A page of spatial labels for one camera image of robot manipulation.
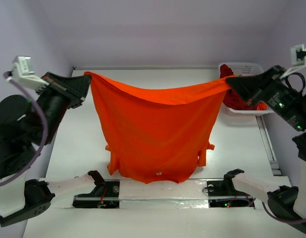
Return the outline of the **white plastic basket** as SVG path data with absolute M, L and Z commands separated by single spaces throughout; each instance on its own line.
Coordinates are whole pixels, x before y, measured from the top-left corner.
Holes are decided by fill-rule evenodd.
M 263 73 L 263 68 L 256 63 L 249 63 L 249 62 L 224 62 L 219 64 L 218 69 L 220 72 L 220 66 L 223 64 L 226 64 L 228 67 L 232 69 L 234 72 L 234 75 L 236 76 L 253 76 L 257 74 Z M 250 110 L 250 111 L 240 111 L 240 110 L 234 110 L 227 106 L 225 106 L 227 109 L 227 114 L 229 116 L 250 116 L 250 117 L 259 117 L 266 114 L 272 114 L 273 111 L 268 108 L 268 106 L 264 103 L 259 103 L 257 105 L 257 110 Z

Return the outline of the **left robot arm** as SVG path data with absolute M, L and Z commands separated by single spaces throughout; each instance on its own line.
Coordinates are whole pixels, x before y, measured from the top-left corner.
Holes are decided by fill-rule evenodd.
M 26 179 L 66 111 L 85 101 L 91 77 L 50 72 L 21 77 L 6 72 L 5 78 L 20 94 L 0 102 L 0 226 L 37 217 L 57 200 L 104 195 L 106 183 L 98 171 L 57 182 Z

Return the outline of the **dark red t shirt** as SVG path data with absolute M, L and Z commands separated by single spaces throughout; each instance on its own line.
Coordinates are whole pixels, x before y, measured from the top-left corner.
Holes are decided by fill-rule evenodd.
M 224 78 L 227 76 L 233 76 L 234 72 L 230 67 L 228 67 L 226 64 L 223 64 L 220 66 L 220 77 Z M 234 109 L 234 110 L 240 110 L 240 111 L 250 111 L 250 110 L 257 110 L 257 106 L 250 106 L 247 103 L 245 103 L 241 97 L 236 93 L 235 90 L 230 89 L 226 92 L 226 95 L 224 97 L 223 103 L 225 106 Z

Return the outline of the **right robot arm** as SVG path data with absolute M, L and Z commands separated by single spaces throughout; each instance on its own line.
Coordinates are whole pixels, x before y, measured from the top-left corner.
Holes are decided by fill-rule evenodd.
M 299 72 L 276 65 L 253 76 L 231 76 L 228 85 L 251 105 L 264 102 L 290 127 L 299 132 L 292 138 L 298 150 L 299 183 L 271 186 L 241 169 L 224 175 L 227 194 L 245 192 L 262 203 L 269 217 L 306 235 L 306 79 Z

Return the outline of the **orange t shirt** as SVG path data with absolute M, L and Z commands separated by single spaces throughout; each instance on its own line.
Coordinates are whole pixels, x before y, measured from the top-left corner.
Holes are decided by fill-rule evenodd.
M 224 78 L 143 89 L 93 72 L 91 92 L 110 153 L 108 172 L 143 183 L 187 180 L 207 164 L 209 138 L 229 85 Z

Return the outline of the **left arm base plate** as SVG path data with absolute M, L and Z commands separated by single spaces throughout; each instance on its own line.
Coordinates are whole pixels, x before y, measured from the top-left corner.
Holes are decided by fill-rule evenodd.
M 90 193 L 76 195 L 72 205 L 74 208 L 116 209 L 120 207 L 119 191 L 119 180 L 106 181 Z

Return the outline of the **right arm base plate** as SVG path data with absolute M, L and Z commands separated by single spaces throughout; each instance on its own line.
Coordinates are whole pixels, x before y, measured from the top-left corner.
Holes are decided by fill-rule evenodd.
M 255 199 L 252 196 L 235 190 L 223 179 L 208 180 L 202 192 L 208 196 L 210 208 L 255 207 Z

